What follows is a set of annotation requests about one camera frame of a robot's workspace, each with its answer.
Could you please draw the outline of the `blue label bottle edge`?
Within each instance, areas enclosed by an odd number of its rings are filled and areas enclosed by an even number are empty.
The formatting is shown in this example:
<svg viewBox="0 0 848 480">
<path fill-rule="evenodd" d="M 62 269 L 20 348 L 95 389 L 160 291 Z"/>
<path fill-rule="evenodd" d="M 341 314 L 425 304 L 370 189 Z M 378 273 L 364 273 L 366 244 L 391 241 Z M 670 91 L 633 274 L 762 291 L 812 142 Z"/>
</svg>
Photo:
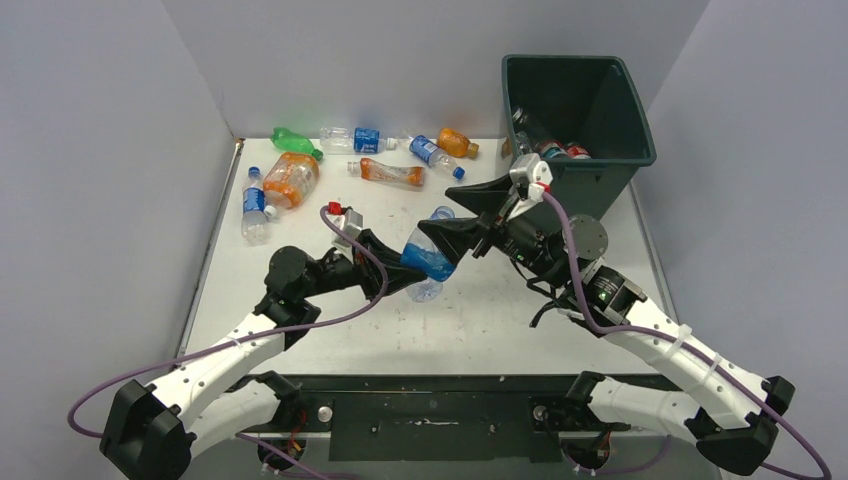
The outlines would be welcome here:
<svg viewBox="0 0 848 480">
<path fill-rule="evenodd" d="M 429 302 L 438 297 L 444 282 L 455 271 L 441 250 L 419 228 L 415 228 L 407 239 L 401 263 L 427 275 L 423 281 L 406 288 L 408 296 L 416 303 Z"/>
</svg>

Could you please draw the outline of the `clear bottle silver cap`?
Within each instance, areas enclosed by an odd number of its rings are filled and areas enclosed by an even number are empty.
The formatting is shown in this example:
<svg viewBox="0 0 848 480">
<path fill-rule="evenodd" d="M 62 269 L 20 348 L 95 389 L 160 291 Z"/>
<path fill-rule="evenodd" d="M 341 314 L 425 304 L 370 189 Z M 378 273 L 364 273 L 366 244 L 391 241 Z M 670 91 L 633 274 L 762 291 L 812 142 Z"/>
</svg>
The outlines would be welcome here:
<svg viewBox="0 0 848 480">
<path fill-rule="evenodd" d="M 548 139 L 549 133 L 540 120 L 520 106 L 512 109 L 511 119 L 518 152 L 541 155 L 542 144 Z"/>
</svg>

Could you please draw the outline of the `slim blue label bottle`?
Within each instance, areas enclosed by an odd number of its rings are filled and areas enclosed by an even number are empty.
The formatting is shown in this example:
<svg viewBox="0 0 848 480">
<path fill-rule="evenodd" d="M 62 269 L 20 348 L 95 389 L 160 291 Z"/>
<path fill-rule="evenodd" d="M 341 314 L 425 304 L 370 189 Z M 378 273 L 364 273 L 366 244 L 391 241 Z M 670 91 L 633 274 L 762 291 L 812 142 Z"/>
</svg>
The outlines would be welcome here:
<svg viewBox="0 0 848 480">
<path fill-rule="evenodd" d="M 242 189 L 241 219 L 241 234 L 249 245 L 264 244 L 269 238 L 269 220 L 265 207 L 261 171 L 258 167 L 251 166 Z"/>
</svg>

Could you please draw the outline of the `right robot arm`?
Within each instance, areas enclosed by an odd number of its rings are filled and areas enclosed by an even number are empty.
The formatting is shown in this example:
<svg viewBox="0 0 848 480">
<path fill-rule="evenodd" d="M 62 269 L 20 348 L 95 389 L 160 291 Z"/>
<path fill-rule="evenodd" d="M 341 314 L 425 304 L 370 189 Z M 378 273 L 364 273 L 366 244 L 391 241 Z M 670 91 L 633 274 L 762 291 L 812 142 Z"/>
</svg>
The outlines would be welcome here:
<svg viewBox="0 0 848 480">
<path fill-rule="evenodd" d="M 748 476 L 767 466 L 794 386 L 765 378 L 725 359 L 675 322 L 645 292 L 601 260 L 584 254 L 577 224 L 535 182 L 515 187 L 507 178 L 451 188 L 449 198 L 469 218 L 419 222 L 419 232 L 457 266 L 466 254 L 497 249 L 531 274 L 528 287 L 546 294 L 572 321 L 635 355 L 673 384 L 670 391 L 581 373 L 566 396 L 569 421 L 643 427 L 692 443 L 715 466 Z"/>
</svg>

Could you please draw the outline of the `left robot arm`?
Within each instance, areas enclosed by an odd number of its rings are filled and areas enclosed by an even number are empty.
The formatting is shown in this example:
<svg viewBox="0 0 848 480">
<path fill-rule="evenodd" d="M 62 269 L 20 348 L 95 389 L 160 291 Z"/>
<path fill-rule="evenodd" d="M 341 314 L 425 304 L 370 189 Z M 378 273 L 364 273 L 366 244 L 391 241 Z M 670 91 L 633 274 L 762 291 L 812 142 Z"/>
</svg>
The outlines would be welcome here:
<svg viewBox="0 0 848 480">
<path fill-rule="evenodd" d="M 249 427 L 290 428 L 296 388 L 274 372 L 252 371 L 318 327 L 321 310 L 310 298 L 358 287 L 371 309 L 425 277 L 370 230 L 336 241 L 319 259 L 295 246 L 278 249 L 264 296 L 226 336 L 146 384 L 130 375 L 115 393 L 100 452 L 129 479 L 178 479 L 194 457 Z"/>
</svg>

